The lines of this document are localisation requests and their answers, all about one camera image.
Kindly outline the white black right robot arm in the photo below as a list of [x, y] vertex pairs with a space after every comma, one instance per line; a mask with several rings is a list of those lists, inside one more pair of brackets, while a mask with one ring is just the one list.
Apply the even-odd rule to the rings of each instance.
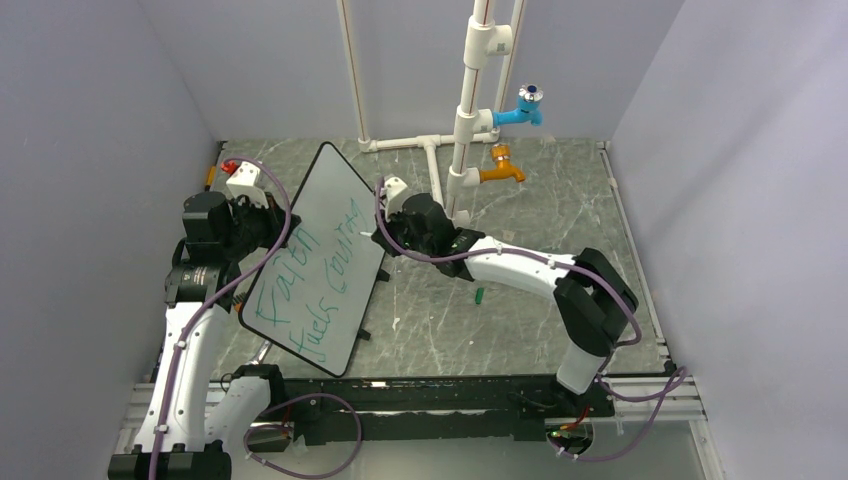
[[376, 195], [377, 229], [372, 240], [393, 257], [436, 267], [443, 275], [469, 282], [489, 281], [551, 301], [568, 341], [551, 388], [557, 411], [574, 415], [590, 399], [589, 387], [617, 348], [627, 345], [627, 326], [635, 342], [639, 300], [604, 254], [585, 248], [577, 255], [550, 254], [512, 246], [491, 235], [460, 228], [430, 194]]

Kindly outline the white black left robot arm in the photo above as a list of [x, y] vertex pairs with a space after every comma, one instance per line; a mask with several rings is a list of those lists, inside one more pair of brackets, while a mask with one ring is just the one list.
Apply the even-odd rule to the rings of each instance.
[[239, 263], [275, 252], [300, 219], [270, 193], [193, 195], [183, 203], [185, 236], [165, 280], [166, 331], [154, 390], [130, 452], [109, 462], [110, 479], [229, 479], [238, 435], [257, 416], [279, 417], [287, 392], [276, 367], [240, 367], [234, 385], [207, 407], [223, 326], [245, 279]]

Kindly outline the black framed whiteboard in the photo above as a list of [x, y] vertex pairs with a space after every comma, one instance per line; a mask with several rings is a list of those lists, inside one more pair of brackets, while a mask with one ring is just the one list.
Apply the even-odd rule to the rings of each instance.
[[257, 271], [242, 327], [333, 377], [349, 367], [384, 250], [375, 195], [341, 151], [324, 142], [292, 202], [300, 223]]

